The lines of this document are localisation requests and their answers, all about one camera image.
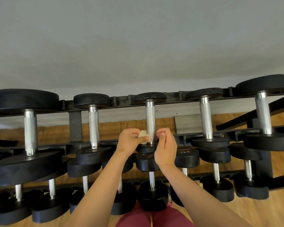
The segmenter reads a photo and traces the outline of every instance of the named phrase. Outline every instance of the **person's right arm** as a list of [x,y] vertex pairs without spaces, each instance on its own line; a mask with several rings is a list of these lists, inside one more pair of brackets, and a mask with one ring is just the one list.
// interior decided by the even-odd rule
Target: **person's right arm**
[[169,128],[159,129],[157,137],[159,143],[155,151],[155,161],[196,226],[251,226],[175,166],[177,143]]

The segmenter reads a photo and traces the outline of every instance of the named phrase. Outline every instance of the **person's left hand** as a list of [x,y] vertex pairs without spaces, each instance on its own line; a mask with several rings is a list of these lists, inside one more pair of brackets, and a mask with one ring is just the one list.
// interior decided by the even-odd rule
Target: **person's left hand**
[[119,136],[116,152],[124,152],[129,157],[140,143],[149,140],[148,136],[138,138],[140,132],[137,128],[124,129]]

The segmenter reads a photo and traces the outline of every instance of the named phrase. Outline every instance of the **wooden floor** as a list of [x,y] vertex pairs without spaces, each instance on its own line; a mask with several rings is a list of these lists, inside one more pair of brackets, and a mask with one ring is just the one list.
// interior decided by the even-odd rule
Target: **wooden floor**
[[[219,114],[212,115],[213,127],[215,129],[216,124],[221,124],[230,119],[233,119],[243,113],[234,114]],[[284,125],[284,113],[272,116],[272,125]],[[137,127],[139,129],[146,129],[145,120],[136,121],[122,121],[122,122],[107,122],[100,123],[100,139],[116,139],[119,133],[124,128]],[[156,127],[169,127],[173,133],[175,133],[175,122],[174,118],[156,119]],[[89,128],[88,124],[82,125],[83,130],[83,140],[89,140]],[[55,144],[55,143],[65,143],[68,142],[69,137],[69,126],[55,126],[55,127],[39,127],[38,128],[38,139],[39,145],[42,144]],[[0,130],[0,139],[4,140],[19,140],[19,145],[24,143],[23,129],[14,130]],[[284,152],[272,152],[273,160],[273,175],[274,177],[284,175]],[[244,169],[243,161],[232,157],[232,161],[227,164],[220,164],[220,170],[237,170]],[[93,175],[90,175],[90,181],[94,181],[101,170]],[[195,172],[212,172],[212,164],[200,160],[200,165],[196,168],[189,169],[188,173]],[[155,172],[155,176],[162,175],[160,171]],[[134,168],[123,174],[122,178],[148,178],[148,173],[140,172]],[[81,178],[69,178],[67,175],[63,175],[57,178],[56,182],[58,184],[64,183],[75,183],[81,182]],[[26,183],[24,186],[33,185],[46,185],[47,182],[43,183]],[[284,226],[284,189],[278,191],[272,191],[269,194],[269,199],[267,200],[253,200],[250,198],[238,198],[235,196],[235,200],[225,203],[228,207],[238,213],[241,217],[247,220],[253,226]],[[187,217],[187,212],[185,208],[177,206],[174,207],[184,213]],[[31,217],[26,218],[16,224],[11,226],[61,226],[69,217],[69,212],[65,213],[63,216],[45,224],[33,223]],[[114,226],[119,216],[111,216],[109,226]]]

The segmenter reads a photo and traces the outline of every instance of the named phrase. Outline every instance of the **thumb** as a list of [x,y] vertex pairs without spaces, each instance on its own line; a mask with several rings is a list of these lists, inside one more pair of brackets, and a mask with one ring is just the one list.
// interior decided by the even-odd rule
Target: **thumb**
[[159,137],[159,143],[158,143],[158,146],[157,148],[165,148],[165,140],[166,140],[166,134],[164,132],[162,132],[160,134],[160,137]]
[[148,136],[143,136],[143,137],[139,137],[139,138],[136,138],[136,139],[137,139],[138,144],[149,141],[149,137]]

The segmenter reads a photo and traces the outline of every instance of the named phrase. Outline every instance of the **leg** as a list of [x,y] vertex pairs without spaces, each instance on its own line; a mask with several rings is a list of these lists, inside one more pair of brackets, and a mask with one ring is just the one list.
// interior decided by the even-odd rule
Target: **leg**
[[139,202],[136,202],[134,209],[126,214],[123,214],[122,217],[116,224],[116,227],[151,227],[151,218],[150,213],[144,211]]
[[152,212],[154,227],[193,227],[195,226],[179,210],[168,203],[166,209],[159,212]]

